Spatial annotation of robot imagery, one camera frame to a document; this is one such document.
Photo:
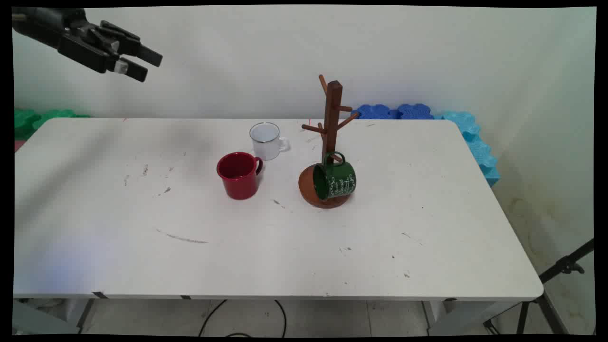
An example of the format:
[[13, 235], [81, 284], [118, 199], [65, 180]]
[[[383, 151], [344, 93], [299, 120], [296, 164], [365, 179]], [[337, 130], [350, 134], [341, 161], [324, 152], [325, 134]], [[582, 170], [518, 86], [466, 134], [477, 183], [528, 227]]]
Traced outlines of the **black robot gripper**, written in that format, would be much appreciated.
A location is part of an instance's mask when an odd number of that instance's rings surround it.
[[59, 54], [100, 74], [114, 72], [145, 82], [148, 69], [121, 55], [137, 57], [160, 67], [161, 54], [141, 43], [139, 36], [108, 21], [97, 27], [115, 53], [100, 50], [83, 39], [82, 31], [90, 26], [84, 8], [13, 7], [15, 32], [50, 46]]

